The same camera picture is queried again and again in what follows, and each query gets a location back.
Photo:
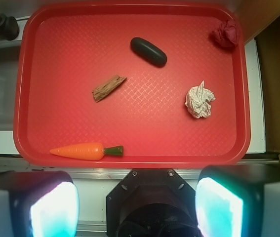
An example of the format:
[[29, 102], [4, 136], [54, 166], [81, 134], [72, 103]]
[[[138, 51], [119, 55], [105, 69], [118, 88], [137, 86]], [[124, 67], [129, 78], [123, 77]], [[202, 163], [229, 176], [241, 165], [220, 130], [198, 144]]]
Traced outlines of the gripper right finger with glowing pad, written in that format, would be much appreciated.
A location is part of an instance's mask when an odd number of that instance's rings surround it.
[[280, 164], [207, 166], [195, 204], [204, 237], [280, 237]]

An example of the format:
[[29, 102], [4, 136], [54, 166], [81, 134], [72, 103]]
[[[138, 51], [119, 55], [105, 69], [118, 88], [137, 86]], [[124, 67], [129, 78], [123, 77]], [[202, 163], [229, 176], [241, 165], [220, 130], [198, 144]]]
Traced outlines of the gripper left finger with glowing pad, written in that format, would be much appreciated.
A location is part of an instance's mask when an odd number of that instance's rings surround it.
[[0, 172], [0, 237], [74, 237], [79, 194], [65, 171]]

